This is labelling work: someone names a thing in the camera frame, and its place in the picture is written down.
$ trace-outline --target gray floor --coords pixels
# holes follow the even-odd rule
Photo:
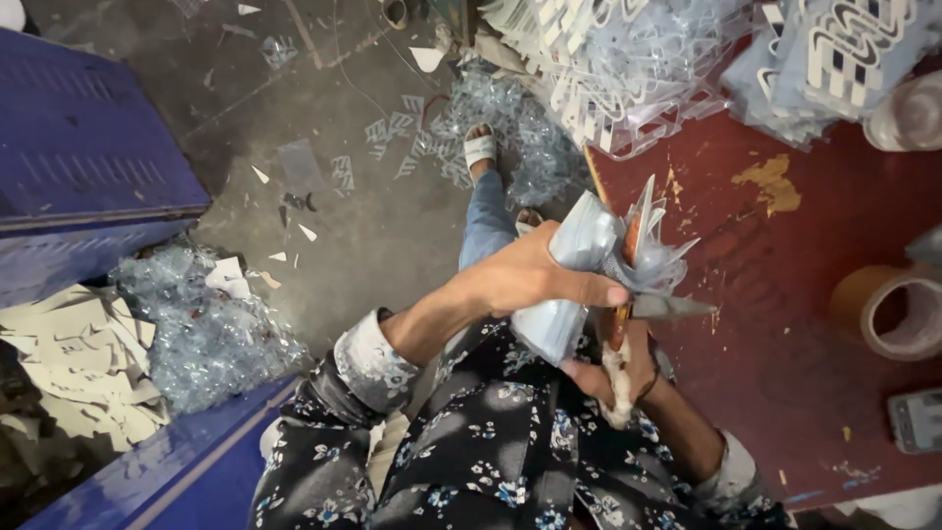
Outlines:
[[[447,93],[453,77],[443,64],[423,82],[397,55],[412,61],[409,46],[432,44],[433,21],[416,13],[396,31],[380,19],[377,0],[338,1],[338,56],[331,0],[242,1],[261,12],[239,16],[234,0],[209,0],[190,19],[171,0],[24,3],[47,38],[133,67],[215,200],[195,238],[282,282],[275,290],[250,280],[319,354],[371,308],[404,308],[456,272],[470,197],[428,158],[394,180],[411,139],[393,139],[380,161],[369,155],[364,128],[383,115],[341,65],[386,114],[405,111],[403,94],[429,101]],[[223,37],[222,24],[256,38]],[[299,50],[279,70],[260,52],[268,36],[290,38]],[[316,213],[289,208],[285,229],[277,148],[302,138],[311,141],[328,188],[315,194]],[[347,197],[330,189],[331,159],[341,156],[352,161],[355,189]],[[253,164],[271,181],[262,184]],[[317,239],[305,238],[297,223]],[[287,262],[268,258],[279,252]]]

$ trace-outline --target mobile phone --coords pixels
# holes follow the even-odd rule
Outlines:
[[[942,450],[942,389],[893,396],[887,404],[900,451],[919,455]]]

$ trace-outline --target black floral shirt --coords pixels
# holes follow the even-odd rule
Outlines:
[[[341,337],[282,408],[248,527],[562,530],[577,506],[600,530],[785,527],[729,433],[721,469],[691,488],[640,411],[628,430],[612,429],[502,321],[472,326],[442,355],[377,495],[369,430],[406,405],[419,372],[386,341],[377,311]]]

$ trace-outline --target blue jeans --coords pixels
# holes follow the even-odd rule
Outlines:
[[[495,170],[487,170],[480,176],[471,193],[458,270],[467,269],[516,239],[516,225],[510,213],[504,209],[504,187],[500,182],[500,174]]]

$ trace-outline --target brown packing tape roll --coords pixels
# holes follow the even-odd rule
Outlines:
[[[892,318],[894,308],[898,322],[882,329],[881,317]],[[834,325],[887,358],[915,361],[942,351],[942,283],[931,270],[864,267],[837,284],[828,313]]]

